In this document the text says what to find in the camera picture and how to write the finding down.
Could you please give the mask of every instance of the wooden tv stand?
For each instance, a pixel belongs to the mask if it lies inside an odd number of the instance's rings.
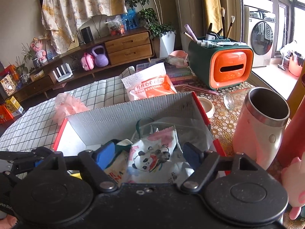
[[[63,57],[84,51],[89,52],[91,51],[92,47],[100,44],[105,44],[107,50],[107,55],[109,59],[109,64],[107,66],[102,68],[95,66],[94,69],[90,71],[77,69],[73,71],[73,75],[70,78],[60,83],[57,82],[52,71],[55,70],[56,67],[59,67],[63,64]],[[40,71],[43,69],[44,76],[42,78],[34,82],[30,81],[30,83],[24,85],[21,89],[14,92],[12,95],[19,102],[41,93],[45,93],[46,97],[48,98],[46,94],[47,90],[58,87],[64,83],[68,83],[78,78],[87,75],[92,75],[94,77],[94,73],[98,71],[102,71],[108,68],[112,68],[114,66],[137,61],[140,59],[148,59],[148,61],[150,62],[150,58],[154,56],[154,50],[152,45],[152,41],[150,40],[150,32],[144,27],[128,30],[123,35],[109,35],[100,39],[96,39],[88,44],[80,45],[76,48],[73,48],[67,51],[66,53],[55,57],[54,59],[48,60],[44,63],[43,67],[36,69],[36,71]]]

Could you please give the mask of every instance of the drawer handle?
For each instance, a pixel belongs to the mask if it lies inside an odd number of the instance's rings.
[[[126,53],[125,56],[131,55],[131,54],[135,54],[135,52]]]
[[[125,44],[125,43],[132,43],[133,40],[129,40],[129,41],[125,41],[125,42],[122,42],[122,44]]]

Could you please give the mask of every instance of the washing machine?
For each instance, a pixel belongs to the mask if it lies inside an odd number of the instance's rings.
[[[275,14],[244,6],[244,42],[254,51],[252,67],[270,64],[275,31]]]

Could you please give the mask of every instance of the black speaker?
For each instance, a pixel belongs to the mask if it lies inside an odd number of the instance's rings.
[[[85,41],[86,44],[93,41],[93,36],[90,27],[83,28],[81,30],[81,34],[83,35],[83,40]]]

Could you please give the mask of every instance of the kettlebell handle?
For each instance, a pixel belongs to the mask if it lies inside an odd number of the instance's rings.
[[[102,48],[103,50],[104,50],[104,53],[103,54],[105,54],[105,48],[104,48],[104,46],[103,45],[98,45],[98,46],[95,46],[94,48],[92,48],[92,50],[91,50],[91,52],[92,52],[92,54],[96,57],[98,54],[96,54],[94,51],[96,50],[96,49],[99,49],[99,48]]]

